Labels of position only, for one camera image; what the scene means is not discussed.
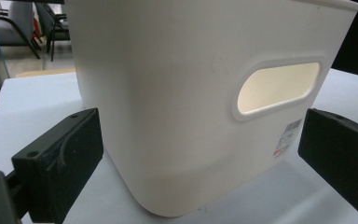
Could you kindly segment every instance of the chair leg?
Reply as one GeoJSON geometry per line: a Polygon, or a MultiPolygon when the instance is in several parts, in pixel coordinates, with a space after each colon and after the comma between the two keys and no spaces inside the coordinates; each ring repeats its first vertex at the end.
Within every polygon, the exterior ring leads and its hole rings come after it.
{"type": "Polygon", "coordinates": [[[46,41],[46,53],[50,52],[50,46],[51,46],[51,33],[48,35],[48,40],[46,41]]]}
{"type": "Polygon", "coordinates": [[[31,43],[32,43],[32,45],[34,46],[34,48],[36,48],[36,49],[38,49],[38,50],[42,50],[41,48],[40,48],[40,46],[36,43],[36,41],[32,38],[31,39],[31,43]]]}
{"type": "Polygon", "coordinates": [[[34,49],[34,46],[32,46],[31,41],[28,41],[28,47],[30,47],[31,51],[34,53],[34,56],[36,56],[37,59],[40,59],[39,54],[37,54],[36,50],[34,49]]]}
{"type": "Polygon", "coordinates": [[[40,35],[37,33],[37,31],[34,31],[34,36],[36,36],[36,39],[39,40],[41,44],[43,44],[43,41],[40,39],[40,35]]]}
{"type": "Polygon", "coordinates": [[[53,32],[52,32],[52,36],[51,36],[51,61],[53,61],[54,58],[54,42],[55,42],[55,22],[53,25],[53,32]]]}

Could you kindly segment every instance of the white table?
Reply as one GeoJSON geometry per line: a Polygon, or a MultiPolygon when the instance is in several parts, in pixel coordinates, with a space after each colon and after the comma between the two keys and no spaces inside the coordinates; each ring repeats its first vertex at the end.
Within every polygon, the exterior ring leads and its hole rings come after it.
{"type": "MultiPolygon", "coordinates": [[[[358,122],[358,76],[331,70],[313,107],[358,122]]],[[[84,109],[75,74],[9,79],[0,93],[0,170],[10,158],[66,116],[84,109]]],[[[227,196],[183,217],[146,212],[106,153],[65,223],[348,223],[358,212],[319,177],[296,150],[227,196]]],[[[23,223],[31,223],[26,216],[23,223]]]]}

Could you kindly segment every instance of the screw hole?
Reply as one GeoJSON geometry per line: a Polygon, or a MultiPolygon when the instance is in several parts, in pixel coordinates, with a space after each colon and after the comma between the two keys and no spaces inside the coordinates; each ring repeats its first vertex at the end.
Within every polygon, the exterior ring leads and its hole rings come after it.
{"type": "Polygon", "coordinates": [[[29,152],[29,153],[27,154],[27,157],[28,157],[28,158],[32,158],[32,157],[37,156],[37,154],[39,154],[37,151],[32,151],[32,152],[29,152]]]}

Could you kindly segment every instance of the black chair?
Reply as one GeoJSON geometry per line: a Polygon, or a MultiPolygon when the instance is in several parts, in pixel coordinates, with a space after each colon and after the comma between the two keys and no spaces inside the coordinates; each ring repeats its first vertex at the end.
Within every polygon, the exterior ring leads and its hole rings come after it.
{"type": "Polygon", "coordinates": [[[7,13],[0,14],[0,46],[28,46],[37,59],[40,49],[33,38],[33,5],[29,2],[12,2],[7,13]]]}
{"type": "Polygon", "coordinates": [[[42,33],[47,38],[47,53],[51,49],[51,61],[54,58],[54,43],[58,40],[71,40],[69,36],[66,14],[55,14],[52,8],[45,3],[34,3],[36,6],[42,33]]]}

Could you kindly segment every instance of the handle cutout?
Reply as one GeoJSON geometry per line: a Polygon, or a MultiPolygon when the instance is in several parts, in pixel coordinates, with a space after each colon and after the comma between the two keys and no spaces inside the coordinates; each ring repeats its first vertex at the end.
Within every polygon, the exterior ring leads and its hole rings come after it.
{"type": "Polygon", "coordinates": [[[238,97],[242,114],[304,97],[319,75],[318,63],[263,68],[252,73],[238,97]]]}

